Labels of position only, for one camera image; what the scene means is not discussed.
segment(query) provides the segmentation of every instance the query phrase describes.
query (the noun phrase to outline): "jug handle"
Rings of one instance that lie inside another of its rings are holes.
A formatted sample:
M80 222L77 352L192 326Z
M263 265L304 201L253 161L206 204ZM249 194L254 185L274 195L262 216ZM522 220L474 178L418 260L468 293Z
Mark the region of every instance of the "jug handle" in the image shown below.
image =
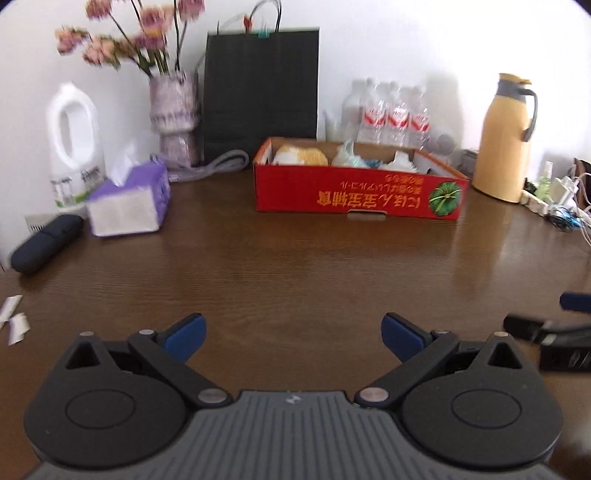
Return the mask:
M531 136L534 133L535 123L538 120L538 96L534 91L527 88L519 89L519 93L522 95L530 95L534 98L534 117L531 119L531 123L526 130L523 130L523 137L521 138L525 143L531 140Z

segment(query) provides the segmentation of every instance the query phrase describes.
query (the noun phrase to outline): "gray ribbed platform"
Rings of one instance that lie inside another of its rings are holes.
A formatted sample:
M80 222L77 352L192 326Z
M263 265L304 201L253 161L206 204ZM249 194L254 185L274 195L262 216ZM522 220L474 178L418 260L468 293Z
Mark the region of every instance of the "gray ribbed platform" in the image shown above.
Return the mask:
M383 411L344 394L245 392L220 410L201 411L159 455L110 472L42 464L28 480L559 480L545 466L472 473L412 447Z

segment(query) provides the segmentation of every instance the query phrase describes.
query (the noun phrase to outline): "blue gripper pad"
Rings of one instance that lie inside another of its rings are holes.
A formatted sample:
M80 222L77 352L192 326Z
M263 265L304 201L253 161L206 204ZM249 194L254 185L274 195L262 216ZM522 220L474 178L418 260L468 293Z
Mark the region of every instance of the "blue gripper pad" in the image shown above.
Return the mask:
M591 313L591 295L566 291L560 296L560 306L564 310Z
M382 341L401 362L410 360L427 346L423 335L390 314L382 320Z
M193 314L173 326L173 333L165 337L162 348L181 363L185 363L201 348L207 334L205 317Z

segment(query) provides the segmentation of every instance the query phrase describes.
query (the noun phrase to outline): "tissue box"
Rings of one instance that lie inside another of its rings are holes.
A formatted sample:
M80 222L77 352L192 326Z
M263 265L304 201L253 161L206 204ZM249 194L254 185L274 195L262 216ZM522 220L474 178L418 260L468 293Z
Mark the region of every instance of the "tissue box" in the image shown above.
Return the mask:
M160 229L170 200L164 165L151 161L134 167L125 185L107 180L87 201L92 233L96 236L130 235Z

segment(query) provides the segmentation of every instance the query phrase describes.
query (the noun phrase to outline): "thermos lid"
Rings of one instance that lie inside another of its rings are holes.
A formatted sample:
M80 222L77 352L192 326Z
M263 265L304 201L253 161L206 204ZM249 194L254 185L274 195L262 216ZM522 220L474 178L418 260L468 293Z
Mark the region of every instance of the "thermos lid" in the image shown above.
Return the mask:
M501 73L499 74L501 80L508 80L509 82L519 83L520 85L531 85L530 80L523 79L518 77L517 75L512 75L510 73Z

